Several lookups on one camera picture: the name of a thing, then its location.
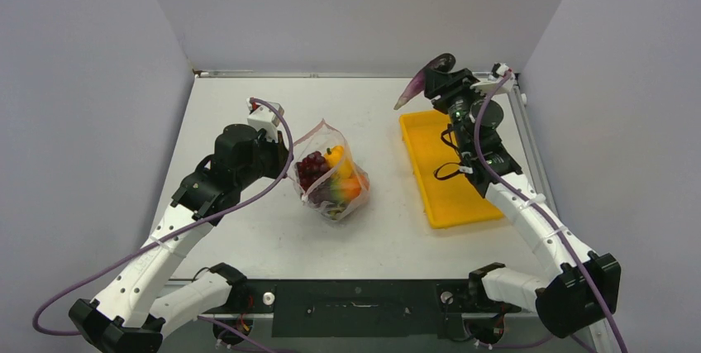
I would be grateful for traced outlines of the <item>long purple eggplant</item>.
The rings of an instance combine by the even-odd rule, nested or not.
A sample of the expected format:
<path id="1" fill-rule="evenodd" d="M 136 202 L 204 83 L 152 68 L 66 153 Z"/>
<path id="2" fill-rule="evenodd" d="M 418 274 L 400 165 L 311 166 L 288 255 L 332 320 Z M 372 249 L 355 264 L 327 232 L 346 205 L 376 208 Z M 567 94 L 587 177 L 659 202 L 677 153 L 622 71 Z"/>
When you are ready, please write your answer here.
<path id="1" fill-rule="evenodd" d="M 409 101 L 421 94 L 426 86 L 426 72 L 428 70 L 438 70 L 444 73 L 450 72 L 455 66 L 455 56 L 450 53 L 443 53 L 425 64 L 409 81 L 406 88 L 399 95 L 393 109 L 397 111 L 405 106 Z"/>

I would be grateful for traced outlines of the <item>red grape bunch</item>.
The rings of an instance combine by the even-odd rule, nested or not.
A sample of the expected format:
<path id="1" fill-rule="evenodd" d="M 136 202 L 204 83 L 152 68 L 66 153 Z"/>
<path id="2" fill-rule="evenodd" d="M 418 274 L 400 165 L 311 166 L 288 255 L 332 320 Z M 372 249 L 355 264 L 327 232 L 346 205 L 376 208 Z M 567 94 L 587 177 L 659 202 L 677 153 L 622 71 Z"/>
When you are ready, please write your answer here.
<path id="1" fill-rule="evenodd" d="M 295 164 L 298 183 L 304 192 L 318 181 L 331 168 L 320 151 L 314 151 Z"/>

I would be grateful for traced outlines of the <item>clear zip top bag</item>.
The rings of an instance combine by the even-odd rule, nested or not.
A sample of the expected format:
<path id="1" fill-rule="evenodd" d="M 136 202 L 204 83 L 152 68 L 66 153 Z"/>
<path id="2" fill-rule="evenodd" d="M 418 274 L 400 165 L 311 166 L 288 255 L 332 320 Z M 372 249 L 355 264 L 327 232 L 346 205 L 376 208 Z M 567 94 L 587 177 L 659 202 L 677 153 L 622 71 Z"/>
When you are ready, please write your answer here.
<path id="1" fill-rule="evenodd" d="M 347 205 L 322 204 L 318 198 L 317 188 L 326 180 L 338 179 L 334 175 L 335 170 L 330 169 L 318 181 L 313 183 L 308 191 L 304 192 L 298 183 L 295 164 L 301 161 L 304 156 L 314 151 L 320 151 L 323 154 L 327 148 L 332 148 L 336 145 L 343 145 L 346 148 L 346 153 L 352 158 L 354 166 L 353 175 L 363 174 L 369 180 L 370 184 L 368 174 L 354 161 L 350 144 L 346 138 L 339 130 L 324 120 L 320 121 L 311 131 L 293 143 L 293 164 L 289 169 L 289 177 L 293 181 L 293 186 L 302 204 L 326 218 L 328 222 L 333 223 L 341 222 L 344 218 L 367 203 L 370 198 L 370 185 L 367 189 L 362 191 L 358 198 L 350 201 Z"/>

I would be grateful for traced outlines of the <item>yellow bell pepper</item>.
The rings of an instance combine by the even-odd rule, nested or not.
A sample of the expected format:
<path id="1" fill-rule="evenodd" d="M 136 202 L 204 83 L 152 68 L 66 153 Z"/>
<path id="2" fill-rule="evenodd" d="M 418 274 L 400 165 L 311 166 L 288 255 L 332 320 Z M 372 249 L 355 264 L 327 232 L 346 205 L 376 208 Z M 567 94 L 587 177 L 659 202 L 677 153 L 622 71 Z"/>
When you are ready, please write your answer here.
<path id="1" fill-rule="evenodd" d="M 330 169 L 335 170 L 335 177 L 338 179 L 349 179 L 354 173 L 352 158 L 346 153 L 346 148 L 343 145 L 336 145 L 332 148 L 327 148 L 323 153 L 327 165 Z"/>

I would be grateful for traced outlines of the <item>green orange mango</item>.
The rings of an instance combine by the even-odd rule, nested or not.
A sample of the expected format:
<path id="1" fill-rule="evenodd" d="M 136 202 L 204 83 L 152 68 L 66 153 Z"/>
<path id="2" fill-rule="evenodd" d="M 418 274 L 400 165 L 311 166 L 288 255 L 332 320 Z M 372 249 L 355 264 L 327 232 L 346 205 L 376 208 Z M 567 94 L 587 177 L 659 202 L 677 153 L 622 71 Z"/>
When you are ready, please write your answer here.
<path id="1" fill-rule="evenodd" d="M 347 205 L 351 200 L 349 179 L 329 179 L 318 188 L 318 198 L 322 204 Z"/>

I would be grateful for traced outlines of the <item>yellow plastic tray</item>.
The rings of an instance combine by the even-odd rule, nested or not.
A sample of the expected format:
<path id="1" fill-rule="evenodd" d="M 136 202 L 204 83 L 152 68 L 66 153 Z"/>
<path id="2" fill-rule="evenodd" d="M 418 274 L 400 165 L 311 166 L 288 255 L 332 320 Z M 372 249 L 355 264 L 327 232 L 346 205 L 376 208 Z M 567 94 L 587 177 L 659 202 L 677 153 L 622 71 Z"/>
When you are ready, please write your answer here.
<path id="1" fill-rule="evenodd" d="M 503 217 L 461 172 L 458 156 L 449 146 L 454 137 L 442 134 L 448 127 L 448 116 L 438 111 L 414 112 L 403 114 L 398 122 L 431 228 Z"/>

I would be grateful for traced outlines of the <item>small orange pumpkin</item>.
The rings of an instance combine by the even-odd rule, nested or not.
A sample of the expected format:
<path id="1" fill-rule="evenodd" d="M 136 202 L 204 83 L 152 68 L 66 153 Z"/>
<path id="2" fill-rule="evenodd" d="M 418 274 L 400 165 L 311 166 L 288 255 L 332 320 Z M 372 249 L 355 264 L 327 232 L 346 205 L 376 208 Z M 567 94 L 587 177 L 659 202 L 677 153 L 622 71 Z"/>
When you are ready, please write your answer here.
<path id="1" fill-rule="evenodd" d="M 348 179 L 342 179 L 340 182 L 341 197 L 347 202 L 355 200 L 369 185 L 369 180 L 363 174 L 357 174 Z"/>

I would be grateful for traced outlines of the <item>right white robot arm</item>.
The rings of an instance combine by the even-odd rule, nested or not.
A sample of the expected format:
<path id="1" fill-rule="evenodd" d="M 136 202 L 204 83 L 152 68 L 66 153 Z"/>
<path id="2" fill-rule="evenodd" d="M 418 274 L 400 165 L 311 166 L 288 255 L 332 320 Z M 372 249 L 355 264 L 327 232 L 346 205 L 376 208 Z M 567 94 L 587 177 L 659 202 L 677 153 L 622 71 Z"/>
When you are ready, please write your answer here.
<path id="1" fill-rule="evenodd" d="M 508 153 L 496 129 L 504 111 L 493 100 L 516 85 L 512 70 L 496 64 L 487 79 L 468 69 L 423 73 L 423 94 L 450 118 L 448 133 L 459 157 L 459 171 L 477 193 L 494 205 L 527 243 L 544 278 L 494 263 L 470 273 L 469 303 L 487 310 L 496 302 L 534 312 L 546 329 L 568 337 L 616 312 L 621 266 L 610 254 L 600 255 L 576 237 L 532 187 Z"/>

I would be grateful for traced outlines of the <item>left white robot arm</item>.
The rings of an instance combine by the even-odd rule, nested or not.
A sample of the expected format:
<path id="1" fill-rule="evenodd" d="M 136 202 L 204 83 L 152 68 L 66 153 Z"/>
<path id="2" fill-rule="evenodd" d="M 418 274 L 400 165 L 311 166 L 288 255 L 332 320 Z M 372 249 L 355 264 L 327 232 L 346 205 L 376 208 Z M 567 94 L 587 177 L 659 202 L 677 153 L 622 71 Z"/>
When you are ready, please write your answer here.
<path id="1" fill-rule="evenodd" d="M 101 352 L 156 352 L 163 340 L 209 309 L 243 307 L 246 277 L 223 263 L 196 281 L 161 296 L 188 253 L 235 208 L 242 191 L 261 178 L 276 179 L 289 158 L 283 137 L 233 124 L 214 151 L 187 175 L 148 241 L 117 277 L 92 299 L 79 299 L 69 318 Z"/>

